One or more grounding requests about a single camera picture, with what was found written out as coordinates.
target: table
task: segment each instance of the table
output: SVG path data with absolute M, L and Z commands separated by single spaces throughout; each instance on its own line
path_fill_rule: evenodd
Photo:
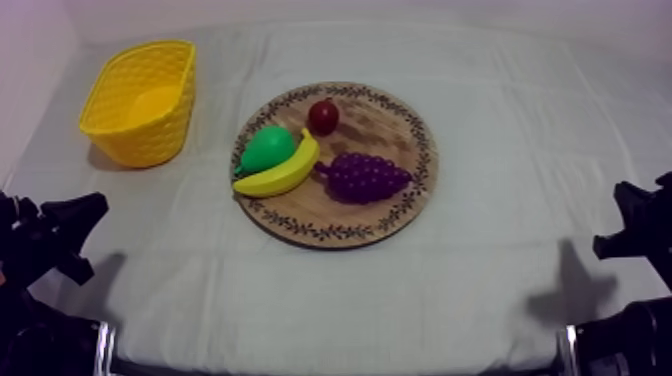
M 77 129 L 120 49 L 198 47 L 186 146 L 148 170 L 115 166 Z M 670 67 L 558 40 L 412 23 L 240 24 L 89 46 L 12 177 L 35 201 L 104 193 L 85 245 L 96 277 L 42 297 L 118 325 L 120 355 L 201 370 L 291 374 L 477 372 L 544 364 L 554 332 L 664 296 L 644 260 L 598 262 L 621 228 L 613 185 L 672 167 Z M 232 200 L 247 118 L 316 81 L 379 87 L 437 141 L 434 197 L 396 236 L 321 253 L 275 240 Z

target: banana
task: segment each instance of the banana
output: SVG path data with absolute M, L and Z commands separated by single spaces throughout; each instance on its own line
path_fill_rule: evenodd
M 308 129 L 303 128 L 301 134 L 303 140 L 288 160 L 236 181 L 233 190 L 251 197 L 270 197 L 288 192 L 301 184 L 320 156 L 320 145 Z

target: purple grapes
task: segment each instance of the purple grapes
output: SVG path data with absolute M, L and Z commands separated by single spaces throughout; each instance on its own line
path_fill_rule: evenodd
M 390 160 L 360 153 L 342 153 L 327 166 L 315 164 L 327 176 L 328 188 L 339 199 L 366 204 L 384 200 L 405 189 L 411 174 Z

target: basket rim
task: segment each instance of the basket rim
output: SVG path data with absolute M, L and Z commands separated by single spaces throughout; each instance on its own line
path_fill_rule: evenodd
M 91 111 L 91 107 L 93 105 L 94 99 L 96 98 L 98 92 L 100 91 L 100 88 L 102 86 L 103 80 L 105 77 L 107 77 L 109 70 L 114 66 L 114 64 L 117 63 L 120 59 L 132 55 L 135 53 L 143 52 L 144 50 L 148 50 L 150 48 L 156 47 L 156 46 L 161 46 L 161 45 L 170 45 L 170 44 L 179 44 L 182 45 L 183 47 L 187 47 L 189 49 L 189 56 L 187 57 L 187 61 L 185 64 L 185 69 L 182 72 L 182 77 L 180 78 L 180 84 L 179 84 L 179 92 L 180 95 L 184 93 L 184 88 L 187 83 L 187 77 L 189 76 L 189 71 L 193 67 L 194 60 L 196 57 L 196 46 L 194 43 L 188 41 L 188 40 L 183 40 L 183 39 L 162 39 L 162 40 L 154 40 L 150 41 L 147 43 L 139 44 L 133 47 L 129 47 L 116 55 L 114 55 L 112 58 L 110 58 L 105 65 L 103 66 L 102 70 L 98 74 L 98 77 L 96 78 L 96 82 L 93 84 L 93 87 L 91 88 L 91 92 L 89 93 L 89 96 L 87 97 L 86 104 L 84 105 L 84 109 L 82 110 L 82 114 L 80 115 L 79 118 L 79 129 L 82 133 L 85 133 L 87 135 L 109 135 L 109 134 L 116 134 L 120 132 L 125 132 L 128 130 L 137 130 L 137 129 L 142 129 L 146 128 L 149 126 L 152 126 L 154 124 L 163 122 L 166 118 L 172 115 L 174 112 L 175 108 L 177 107 L 178 103 L 180 102 L 179 99 L 172 105 L 170 111 L 166 112 L 164 115 L 153 119 L 151 121 L 148 121 L 146 123 L 142 123 L 140 125 L 131 125 L 131 126 L 125 126 L 121 128 L 113 128 L 113 129 L 96 129 L 92 127 L 88 127 L 86 124 L 86 119 L 89 116 L 89 113 Z

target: yellow basket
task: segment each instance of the yellow basket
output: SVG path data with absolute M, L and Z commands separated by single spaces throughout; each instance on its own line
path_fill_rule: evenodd
M 82 111 L 79 129 L 119 164 L 150 167 L 182 149 L 194 102 L 196 48 L 155 41 L 105 64 Z

